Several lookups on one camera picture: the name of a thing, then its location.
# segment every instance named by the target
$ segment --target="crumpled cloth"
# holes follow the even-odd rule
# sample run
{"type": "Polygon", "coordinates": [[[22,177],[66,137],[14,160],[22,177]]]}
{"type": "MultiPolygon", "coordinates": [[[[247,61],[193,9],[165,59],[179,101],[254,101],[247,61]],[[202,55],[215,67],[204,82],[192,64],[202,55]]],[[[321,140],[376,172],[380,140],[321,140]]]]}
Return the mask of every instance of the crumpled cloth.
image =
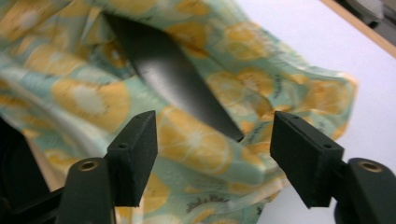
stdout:
{"type": "Polygon", "coordinates": [[[289,184],[269,154],[274,111],[335,139],[357,86],[305,62],[231,0],[1,0],[0,49],[0,114],[63,177],[74,162],[104,156],[131,117],[156,110],[159,156],[141,206],[118,208],[119,223],[256,223],[289,184]],[[244,140],[135,76],[103,10],[171,35],[244,140]]]}

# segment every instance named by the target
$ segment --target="white surface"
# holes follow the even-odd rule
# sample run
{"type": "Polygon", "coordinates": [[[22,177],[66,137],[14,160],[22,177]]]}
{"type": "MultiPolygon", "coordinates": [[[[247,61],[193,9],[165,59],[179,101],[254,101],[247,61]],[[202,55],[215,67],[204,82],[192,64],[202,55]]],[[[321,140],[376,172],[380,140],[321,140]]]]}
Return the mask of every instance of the white surface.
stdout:
{"type": "MultiPolygon", "coordinates": [[[[346,134],[344,161],[362,157],[396,173],[396,60],[319,0],[236,0],[249,17],[313,65],[345,71],[360,86],[346,134]]],[[[260,224],[334,223],[333,209],[308,210],[287,188],[263,210],[260,224]]]]}

